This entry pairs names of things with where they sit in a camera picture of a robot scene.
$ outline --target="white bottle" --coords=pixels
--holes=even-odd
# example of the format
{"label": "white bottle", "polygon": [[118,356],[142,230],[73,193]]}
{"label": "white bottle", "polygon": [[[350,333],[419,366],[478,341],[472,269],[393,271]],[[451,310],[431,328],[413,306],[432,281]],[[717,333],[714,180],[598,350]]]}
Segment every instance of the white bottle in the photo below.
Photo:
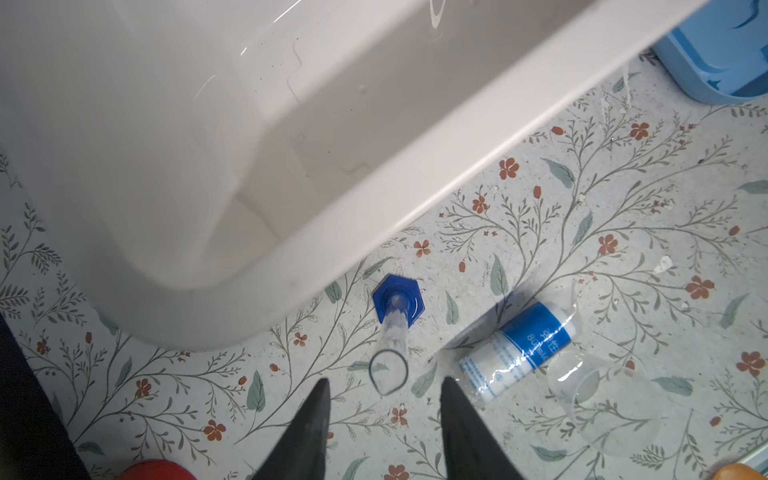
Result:
{"label": "white bottle", "polygon": [[575,305],[563,310],[547,300],[528,307],[476,346],[458,365],[485,402],[541,366],[577,335]]}

